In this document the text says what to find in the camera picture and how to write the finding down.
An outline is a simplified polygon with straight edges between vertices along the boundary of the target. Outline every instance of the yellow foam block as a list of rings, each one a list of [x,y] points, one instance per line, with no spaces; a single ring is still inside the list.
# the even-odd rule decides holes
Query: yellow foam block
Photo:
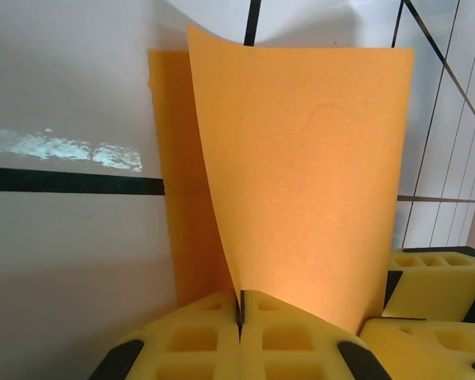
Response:
[[[241,378],[389,379],[355,335],[259,291],[245,292]]]
[[[475,380],[475,324],[377,318],[360,338],[394,380]]]
[[[142,342],[125,368],[126,380],[237,380],[239,335],[233,291],[202,298],[120,340],[118,349]],[[110,378],[127,362],[109,352],[93,378]]]
[[[456,252],[403,253],[390,257],[390,276],[399,281],[385,317],[463,321],[475,300],[475,257]]]
[[[150,51],[150,88],[181,305],[232,288],[200,146],[187,51]]]
[[[244,47],[188,28],[234,287],[350,332],[381,315],[413,52]]]

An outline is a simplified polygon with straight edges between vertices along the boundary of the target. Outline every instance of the orange paper sheet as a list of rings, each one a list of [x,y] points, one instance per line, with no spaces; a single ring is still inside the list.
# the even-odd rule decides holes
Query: orange paper sheet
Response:
[[[200,146],[187,51],[150,52],[150,88],[181,305],[232,288]]]
[[[355,333],[382,312],[413,52],[244,47],[193,27],[188,42],[234,286]]]

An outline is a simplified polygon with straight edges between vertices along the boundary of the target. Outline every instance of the orange paper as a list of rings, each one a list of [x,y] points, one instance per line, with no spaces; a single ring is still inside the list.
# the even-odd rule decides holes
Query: orange paper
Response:
[[[413,52],[244,47],[193,27],[188,42],[234,286],[355,333],[382,312]]]
[[[151,51],[150,70],[174,277],[185,305],[232,283],[207,184],[188,52]]]

